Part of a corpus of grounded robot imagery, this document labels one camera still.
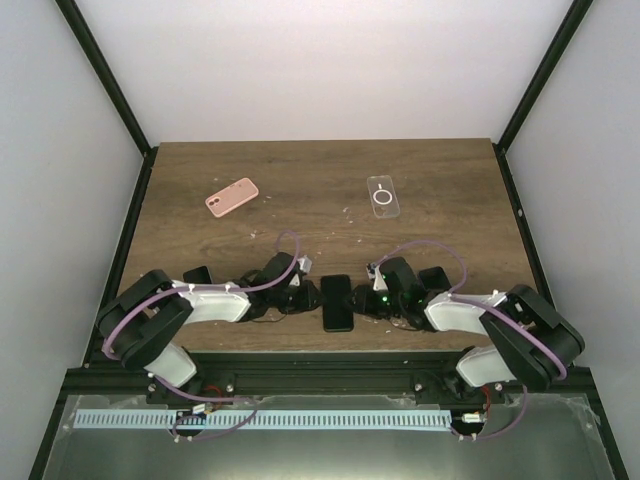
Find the black phone case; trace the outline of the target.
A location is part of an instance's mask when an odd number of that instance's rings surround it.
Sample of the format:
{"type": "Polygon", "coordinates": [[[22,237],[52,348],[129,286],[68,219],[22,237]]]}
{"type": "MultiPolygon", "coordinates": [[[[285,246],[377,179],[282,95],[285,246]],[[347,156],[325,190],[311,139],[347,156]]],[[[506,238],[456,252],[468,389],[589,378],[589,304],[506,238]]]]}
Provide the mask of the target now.
{"type": "Polygon", "coordinates": [[[348,275],[323,276],[320,280],[323,296],[322,320],[327,333],[350,332],[354,328],[354,316],[348,300],[351,280],[348,275]]]}

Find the black smartphone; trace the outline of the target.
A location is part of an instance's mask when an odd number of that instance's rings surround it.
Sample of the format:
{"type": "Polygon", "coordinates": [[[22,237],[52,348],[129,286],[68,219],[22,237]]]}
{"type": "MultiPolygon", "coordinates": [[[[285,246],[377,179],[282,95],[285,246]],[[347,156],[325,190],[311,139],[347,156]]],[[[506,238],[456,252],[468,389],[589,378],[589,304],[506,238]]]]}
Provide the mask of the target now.
{"type": "Polygon", "coordinates": [[[211,284],[212,276],[209,268],[203,265],[184,272],[183,281],[190,284],[211,284]]]}

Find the clear magsafe phone case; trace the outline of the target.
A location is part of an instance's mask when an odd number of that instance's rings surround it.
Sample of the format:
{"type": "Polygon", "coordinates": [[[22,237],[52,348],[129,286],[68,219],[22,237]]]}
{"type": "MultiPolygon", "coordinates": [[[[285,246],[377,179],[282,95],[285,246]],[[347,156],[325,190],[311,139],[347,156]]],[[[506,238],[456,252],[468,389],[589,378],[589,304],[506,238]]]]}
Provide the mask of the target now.
{"type": "Polygon", "coordinates": [[[397,218],[400,205],[389,175],[370,176],[367,178],[373,214],[377,219],[397,218]]]}

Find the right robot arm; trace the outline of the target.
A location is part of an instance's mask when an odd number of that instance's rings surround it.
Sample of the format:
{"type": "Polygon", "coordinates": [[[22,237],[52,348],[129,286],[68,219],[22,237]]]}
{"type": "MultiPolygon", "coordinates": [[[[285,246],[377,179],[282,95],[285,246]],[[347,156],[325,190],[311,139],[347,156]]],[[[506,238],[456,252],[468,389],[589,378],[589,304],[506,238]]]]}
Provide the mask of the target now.
{"type": "Polygon", "coordinates": [[[485,295],[459,294],[441,267],[413,271],[402,257],[369,265],[370,281],[355,287],[346,303],[357,314],[403,319],[417,331],[466,332],[489,339],[463,351],[444,378],[458,403],[480,387],[518,381],[543,391],[568,375],[583,353],[583,336],[540,294],[517,284],[485,295]]]}

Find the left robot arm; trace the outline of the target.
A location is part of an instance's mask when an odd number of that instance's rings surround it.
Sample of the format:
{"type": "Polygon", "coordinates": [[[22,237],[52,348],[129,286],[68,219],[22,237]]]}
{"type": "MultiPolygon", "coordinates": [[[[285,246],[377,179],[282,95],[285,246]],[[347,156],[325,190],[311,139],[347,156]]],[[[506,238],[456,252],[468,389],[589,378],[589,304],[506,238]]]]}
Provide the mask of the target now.
{"type": "Polygon", "coordinates": [[[284,316],[313,311],[322,296],[306,278],[311,265],[306,256],[278,252],[262,269],[224,284],[214,284],[205,267],[181,281],[152,270],[99,311],[103,353],[129,371],[158,377],[181,403],[194,403],[205,392],[205,375],[174,341],[179,330],[201,322],[253,322],[271,309],[284,316]]]}

